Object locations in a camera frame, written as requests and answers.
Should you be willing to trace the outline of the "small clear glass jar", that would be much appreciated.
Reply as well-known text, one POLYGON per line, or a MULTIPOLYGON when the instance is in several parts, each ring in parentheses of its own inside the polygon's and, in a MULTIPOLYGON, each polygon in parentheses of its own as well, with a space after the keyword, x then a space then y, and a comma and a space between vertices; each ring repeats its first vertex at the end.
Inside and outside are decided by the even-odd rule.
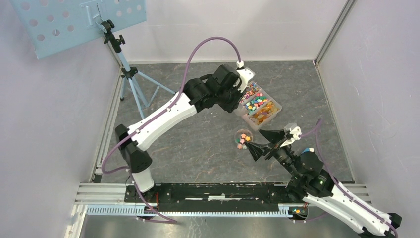
POLYGON ((246 142, 253 141, 253 134, 247 129, 240 129, 235 133, 234 142, 240 150, 247 149, 246 142))

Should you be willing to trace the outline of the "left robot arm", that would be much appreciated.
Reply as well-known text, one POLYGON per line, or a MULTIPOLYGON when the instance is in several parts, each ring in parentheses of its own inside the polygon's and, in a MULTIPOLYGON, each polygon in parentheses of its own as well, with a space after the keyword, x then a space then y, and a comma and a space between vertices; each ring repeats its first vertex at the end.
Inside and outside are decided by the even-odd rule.
POLYGON ((168 130, 186 118, 214 105, 232 113, 239 106, 254 72, 249 68, 234 69, 220 65, 212 74, 186 82, 183 92, 178 92, 154 113, 131 126, 118 125, 114 132, 120 145, 118 149, 128 165, 137 188, 137 196, 150 202, 156 195, 150 166, 152 159, 148 148, 168 130))

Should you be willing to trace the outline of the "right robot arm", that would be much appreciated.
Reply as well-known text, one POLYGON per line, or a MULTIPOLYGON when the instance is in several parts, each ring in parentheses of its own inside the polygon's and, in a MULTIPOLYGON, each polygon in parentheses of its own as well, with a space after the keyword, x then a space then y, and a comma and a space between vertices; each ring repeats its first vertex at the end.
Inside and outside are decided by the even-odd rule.
POLYGON ((286 196, 292 202, 312 204, 337 218, 362 238, 396 238, 402 217, 382 212, 354 195, 324 166, 320 153, 311 150, 296 155, 291 145, 303 137, 294 123, 281 130, 259 130, 268 140, 244 145, 257 161, 275 158, 290 174, 286 196))

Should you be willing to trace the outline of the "clear compartment candy box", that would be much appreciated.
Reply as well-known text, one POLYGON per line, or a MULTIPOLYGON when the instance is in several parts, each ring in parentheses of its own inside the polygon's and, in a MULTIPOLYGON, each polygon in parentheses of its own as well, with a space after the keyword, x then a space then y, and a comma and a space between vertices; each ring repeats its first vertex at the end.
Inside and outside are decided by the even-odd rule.
POLYGON ((234 113, 257 131, 274 119, 281 110, 282 106, 278 102, 256 82, 251 81, 234 113))

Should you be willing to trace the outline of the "blue white small block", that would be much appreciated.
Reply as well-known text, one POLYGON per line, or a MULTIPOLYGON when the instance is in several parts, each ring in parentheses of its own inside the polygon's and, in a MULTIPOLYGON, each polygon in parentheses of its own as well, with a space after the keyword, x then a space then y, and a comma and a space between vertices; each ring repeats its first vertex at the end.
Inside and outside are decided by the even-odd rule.
POLYGON ((315 151, 314 148, 306 148, 306 149, 303 150, 302 153, 305 153, 305 152, 314 152, 314 151, 315 151))

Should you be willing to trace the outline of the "light blue music stand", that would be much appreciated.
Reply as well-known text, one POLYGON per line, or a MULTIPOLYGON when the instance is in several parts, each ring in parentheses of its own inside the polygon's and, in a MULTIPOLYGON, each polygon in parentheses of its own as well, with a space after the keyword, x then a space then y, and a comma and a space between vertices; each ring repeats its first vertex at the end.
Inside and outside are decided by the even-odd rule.
POLYGON ((110 44, 121 64, 122 76, 133 91, 133 96, 143 117, 143 107, 149 107, 135 77, 156 85, 174 95, 174 91, 151 77, 131 67, 121 46, 125 44, 119 30, 145 22, 147 5, 144 0, 13 0, 11 5, 24 24, 35 47, 38 58, 53 55, 77 45, 102 38, 110 44))

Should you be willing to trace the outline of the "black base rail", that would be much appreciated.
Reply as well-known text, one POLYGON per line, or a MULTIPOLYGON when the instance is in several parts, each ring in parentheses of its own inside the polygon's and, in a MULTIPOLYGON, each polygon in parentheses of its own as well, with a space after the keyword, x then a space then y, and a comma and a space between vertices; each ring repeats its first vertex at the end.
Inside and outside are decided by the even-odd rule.
POLYGON ((276 216, 304 220, 308 204, 295 202, 281 183, 160 183, 144 193, 128 185, 124 202, 147 201, 161 213, 199 216, 276 216))

